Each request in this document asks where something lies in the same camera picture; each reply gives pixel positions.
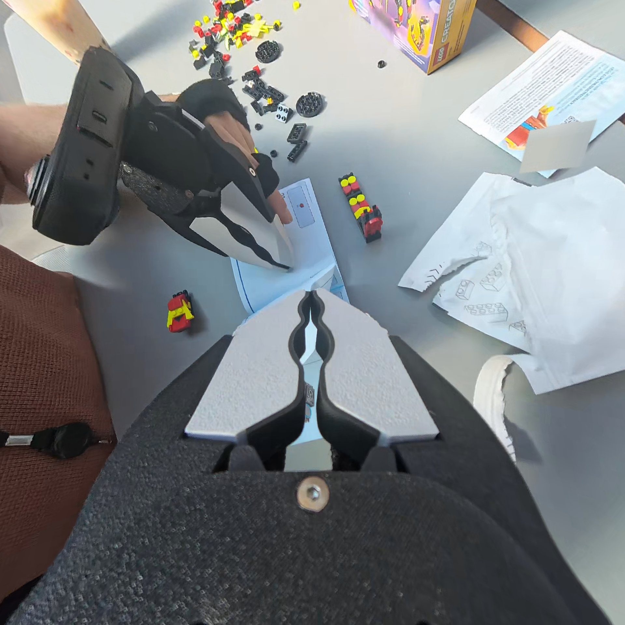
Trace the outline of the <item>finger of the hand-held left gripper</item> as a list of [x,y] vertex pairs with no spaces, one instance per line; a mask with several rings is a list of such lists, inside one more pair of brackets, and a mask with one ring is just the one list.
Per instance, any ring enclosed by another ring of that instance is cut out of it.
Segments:
[[[227,256],[229,256],[230,245],[235,243],[238,239],[235,231],[235,229],[238,229],[238,226],[226,217],[222,220],[216,217],[200,217],[191,223],[190,228],[193,233],[199,235],[202,239]],[[292,268],[276,269],[290,271]]]
[[229,219],[238,226],[230,257],[261,268],[294,267],[293,246],[277,215],[267,221],[255,209],[229,209]]

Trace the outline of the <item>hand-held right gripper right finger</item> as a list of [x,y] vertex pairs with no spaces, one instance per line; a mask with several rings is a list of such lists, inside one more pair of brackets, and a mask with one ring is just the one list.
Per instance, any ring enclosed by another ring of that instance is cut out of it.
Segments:
[[333,447],[389,447],[431,441],[433,418],[389,333],[370,315],[318,289],[311,293],[319,432]]

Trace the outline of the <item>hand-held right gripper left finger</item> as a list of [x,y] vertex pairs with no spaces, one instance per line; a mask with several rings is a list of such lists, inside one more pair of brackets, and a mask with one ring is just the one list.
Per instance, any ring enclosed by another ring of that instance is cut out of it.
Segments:
[[185,427],[187,436],[233,444],[290,444],[299,438],[310,294],[295,291],[235,330]]

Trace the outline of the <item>light blue instruction booklet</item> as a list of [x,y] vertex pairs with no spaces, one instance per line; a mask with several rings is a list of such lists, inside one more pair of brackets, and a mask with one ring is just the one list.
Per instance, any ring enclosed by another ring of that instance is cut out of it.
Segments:
[[296,291],[325,289],[349,301],[311,180],[298,181],[279,192],[293,216],[293,221],[284,226],[293,248],[293,266],[284,272],[230,260],[241,301],[248,312],[240,327],[245,327],[262,309]]

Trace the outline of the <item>grey desk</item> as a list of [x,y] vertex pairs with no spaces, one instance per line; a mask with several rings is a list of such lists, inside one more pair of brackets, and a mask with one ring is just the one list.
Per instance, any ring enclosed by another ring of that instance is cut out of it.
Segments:
[[[435,308],[433,291],[398,287],[404,271],[484,173],[519,164],[457,118],[529,51],[480,10],[463,53],[426,76],[346,1],[261,1],[283,47],[266,80],[294,102],[325,99],[309,145],[286,161],[288,129],[261,121],[281,184],[309,178],[349,299],[469,400],[483,363],[509,346]],[[383,59],[386,67],[377,68]],[[354,173],[382,215],[367,243],[338,178]],[[181,241],[141,206],[122,209],[93,245],[72,251],[121,438],[155,396],[246,316],[230,262]],[[191,329],[170,333],[168,301],[187,290]],[[614,624],[624,623],[624,373],[535,395],[514,366],[504,386],[518,467],[564,557]]]
[[563,30],[586,43],[624,58],[624,1],[502,1],[541,32]]

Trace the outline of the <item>person's left hand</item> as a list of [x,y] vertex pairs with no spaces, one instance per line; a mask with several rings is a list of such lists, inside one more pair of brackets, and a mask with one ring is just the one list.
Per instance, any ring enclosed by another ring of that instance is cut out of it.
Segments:
[[[246,156],[251,167],[258,170],[259,162],[251,133],[237,119],[228,112],[222,112],[208,115],[202,122],[205,126],[211,126],[223,141],[236,146]],[[289,224],[293,221],[285,199],[277,189],[267,195],[266,199],[282,224]]]

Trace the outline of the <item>small black Lego piece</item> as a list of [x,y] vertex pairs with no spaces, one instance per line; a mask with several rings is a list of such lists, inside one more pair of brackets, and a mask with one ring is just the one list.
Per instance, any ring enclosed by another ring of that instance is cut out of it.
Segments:
[[168,301],[168,331],[170,333],[188,331],[191,329],[193,319],[191,296],[188,291],[175,293]]

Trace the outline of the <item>long red black brick model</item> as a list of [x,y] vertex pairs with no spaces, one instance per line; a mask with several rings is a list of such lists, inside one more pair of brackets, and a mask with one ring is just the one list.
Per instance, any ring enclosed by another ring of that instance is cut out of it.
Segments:
[[338,182],[364,240],[371,243],[380,239],[383,225],[381,211],[377,205],[368,202],[354,173],[340,176]]

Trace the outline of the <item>torn white paper strip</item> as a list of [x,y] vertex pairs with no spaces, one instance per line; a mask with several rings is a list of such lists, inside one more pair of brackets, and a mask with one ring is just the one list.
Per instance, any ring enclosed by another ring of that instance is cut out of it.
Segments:
[[476,379],[473,407],[516,464],[516,451],[505,423],[504,382],[512,364],[507,355],[494,355],[484,363]]

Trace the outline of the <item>pile of loose toy bricks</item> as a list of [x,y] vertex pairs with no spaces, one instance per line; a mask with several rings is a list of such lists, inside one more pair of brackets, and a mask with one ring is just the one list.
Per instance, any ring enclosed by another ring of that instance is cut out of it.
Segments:
[[282,22],[268,22],[258,12],[248,8],[252,1],[212,1],[214,14],[205,15],[192,26],[194,37],[188,43],[192,64],[196,70],[208,68],[209,77],[227,85],[233,83],[228,70],[232,51],[259,40],[254,56],[256,64],[240,78],[241,91],[249,98],[254,113],[287,124],[295,116],[312,119],[324,109],[324,96],[309,91],[300,96],[294,106],[288,104],[286,94],[264,79],[266,66],[280,57],[281,45],[270,38],[281,30]]

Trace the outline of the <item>person's brown knit sweater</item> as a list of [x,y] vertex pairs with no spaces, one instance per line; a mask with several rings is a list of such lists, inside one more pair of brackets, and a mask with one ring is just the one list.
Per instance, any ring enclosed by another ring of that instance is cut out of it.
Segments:
[[117,442],[73,278],[1,247],[1,433],[71,423],[96,436],[72,459],[1,446],[1,600],[51,566]]

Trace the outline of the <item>torn white paper bag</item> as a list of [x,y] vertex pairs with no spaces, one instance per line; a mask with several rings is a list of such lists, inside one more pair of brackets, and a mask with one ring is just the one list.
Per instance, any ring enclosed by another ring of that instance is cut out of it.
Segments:
[[481,174],[398,284],[434,285],[434,305],[521,351],[536,395],[624,371],[624,183]]

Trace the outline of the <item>purple toy brick box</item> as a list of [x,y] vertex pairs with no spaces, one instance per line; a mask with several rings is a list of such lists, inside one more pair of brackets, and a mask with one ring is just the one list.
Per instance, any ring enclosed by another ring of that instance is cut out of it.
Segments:
[[349,1],[425,74],[460,55],[476,1]]

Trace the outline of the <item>white printed leaflet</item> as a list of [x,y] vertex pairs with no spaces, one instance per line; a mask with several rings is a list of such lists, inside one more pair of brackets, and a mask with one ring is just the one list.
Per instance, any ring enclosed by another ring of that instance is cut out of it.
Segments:
[[624,60],[559,31],[458,120],[522,162],[532,132],[592,123],[592,141],[623,115]]

